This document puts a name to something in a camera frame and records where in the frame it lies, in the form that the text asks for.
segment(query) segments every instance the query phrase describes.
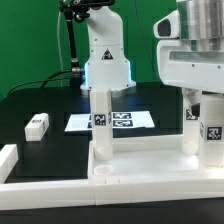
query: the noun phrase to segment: white paper sheet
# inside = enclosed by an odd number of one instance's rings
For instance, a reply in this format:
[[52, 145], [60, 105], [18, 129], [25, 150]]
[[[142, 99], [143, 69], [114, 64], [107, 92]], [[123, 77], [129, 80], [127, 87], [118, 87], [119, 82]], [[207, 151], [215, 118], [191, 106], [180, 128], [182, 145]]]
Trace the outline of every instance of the white paper sheet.
[[[149, 111], [113, 112], [112, 122], [114, 129], [153, 128], [155, 127]], [[65, 132], [91, 130], [90, 114], [73, 114], [70, 116]]]

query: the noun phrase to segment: green backdrop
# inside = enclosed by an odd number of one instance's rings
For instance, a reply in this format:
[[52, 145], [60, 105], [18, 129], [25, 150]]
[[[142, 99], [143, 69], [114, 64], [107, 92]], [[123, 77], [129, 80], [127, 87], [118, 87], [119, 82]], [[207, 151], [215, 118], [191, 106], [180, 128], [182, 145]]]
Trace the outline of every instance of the green backdrop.
[[[45, 79], [60, 70], [56, 38], [58, 3], [58, 0], [1, 2], [0, 100], [6, 97], [13, 86]], [[134, 0], [116, 0], [111, 8], [124, 21], [125, 54], [132, 63], [133, 79], [137, 82], [158, 81], [155, 53], [158, 40], [153, 36], [153, 24], [175, 10], [176, 3], [175, 0], [136, 0], [136, 3], [156, 75], [152, 71], [141, 37]], [[79, 60], [84, 64], [89, 55], [86, 23], [75, 24], [75, 35]], [[65, 22], [62, 20], [61, 41], [65, 68], [70, 65], [67, 39]]]

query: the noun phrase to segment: white pillar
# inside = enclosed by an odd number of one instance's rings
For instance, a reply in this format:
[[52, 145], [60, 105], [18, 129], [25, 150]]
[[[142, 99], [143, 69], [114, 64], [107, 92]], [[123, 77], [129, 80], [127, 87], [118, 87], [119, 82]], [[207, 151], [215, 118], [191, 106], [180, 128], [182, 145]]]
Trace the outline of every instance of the white pillar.
[[199, 162], [201, 167], [224, 166], [224, 96], [202, 95]]
[[92, 90], [90, 92], [92, 135], [95, 158], [113, 158], [113, 130], [111, 112], [111, 91]]
[[183, 98], [183, 144], [182, 151], [189, 155], [198, 152], [199, 121], [189, 113], [189, 105]]

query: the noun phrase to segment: black table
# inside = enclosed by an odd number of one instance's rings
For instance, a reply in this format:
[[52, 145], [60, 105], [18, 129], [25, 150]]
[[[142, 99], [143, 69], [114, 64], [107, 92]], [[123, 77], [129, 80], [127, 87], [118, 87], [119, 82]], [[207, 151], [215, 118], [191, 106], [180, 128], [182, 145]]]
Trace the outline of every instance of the black table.
[[[150, 111], [155, 128], [114, 130], [114, 137], [182, 132], [180, 89], [139, 84], [135, 94], [114, 98], [113, 111]], [[36, 113], [48, 113], [41, 142], [27, 143], [24, 127]], [[19, 161], [7, 183], [86, 179], [91, 132], [65, 133], [71, 114], [90, 113], [89, 97], [78, 89], [24, 89], [0, 103], [0, 144], [17, 144]], [[224, 223], [223, 199], [109, 206], [1, 211], [0, 223]]]

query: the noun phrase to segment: black cable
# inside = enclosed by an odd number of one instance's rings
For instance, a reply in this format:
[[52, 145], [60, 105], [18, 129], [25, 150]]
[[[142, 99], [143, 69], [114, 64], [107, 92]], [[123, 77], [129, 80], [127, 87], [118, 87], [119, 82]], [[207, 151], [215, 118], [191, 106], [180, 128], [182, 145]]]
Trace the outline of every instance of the black cable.
[[151, 64], [152, 71], [153, 71], [153, 73], [154, 73], [154, 75], [155, 75], [155, 77], [156, 77], [156, 79], [158, 81], [158, 78], [157, 78], [157, 75], [156, 75], [156, 71], [155, 71], [155, 68], [153, 66], [152, 58], [150, 56], [149, 49], [148, 49], [147, 44], [146, 44], [146, 39], [145, 39], [145, 36], [144, 36], [144, 33], [143, 33], [143, 29], [142, 29], [142, 26], [141, 26], [141, 23], [140, 23], [138, 7], [137, 7], [136, 0], [134, 0], [134, 6], [135, 6], [135, 14], [136, 14], [136, 18], [137, 18], [138, 27], [139, 27], [139, 30], [140, 30], [140, 33], [141, 33], [141, 36], [142, 36], [143, 44], [145, 46], [145, 50], [146, 50], [146, 53], [147, 53], [147, 56], [148, 56], [148, 59], [149, 59], [149, 63]]
[[66, 74], [66, 73], [70, 73], [70, 72], [72, 72], [72, 70], [71, 69], [67, 69], [67, 70], [63, 70], [63, 71], [59, 71], [59, 72], [54, 73], [53, 75], [49, 76], [46, 79], [46, 81], [41, 85], [41, 88], [44, 88], [47, 85], [47, 83], [48, 83], [47, 80], [48, 79], [53, 79], [53, 78], [55, 78], [55, 77], [57, 77], [59, 75]]
[[60, 80], [69, 80], [70, 78], [72, 78], [73, 76], [70, 76], [70, 77], [67, 77], [67, 78], [60, 78], [60, 79], [45, 79], [45, 80], [37, 80], [37, 81], [31, 81], [31, 82], [24, 82], [24, 83], [21, 83], [15, 87], [13, 87], [9, 92], [8, 92], [8, 96], [10, 96], [12, 94], [12, 92], [21, 87], [21, 86], [25, 86], [25, 85], [30, 85], [30, 84], [36, 84], [36, 83], [40, 83], [40, 82], [54, 82], [54, 81], [60, 81]]

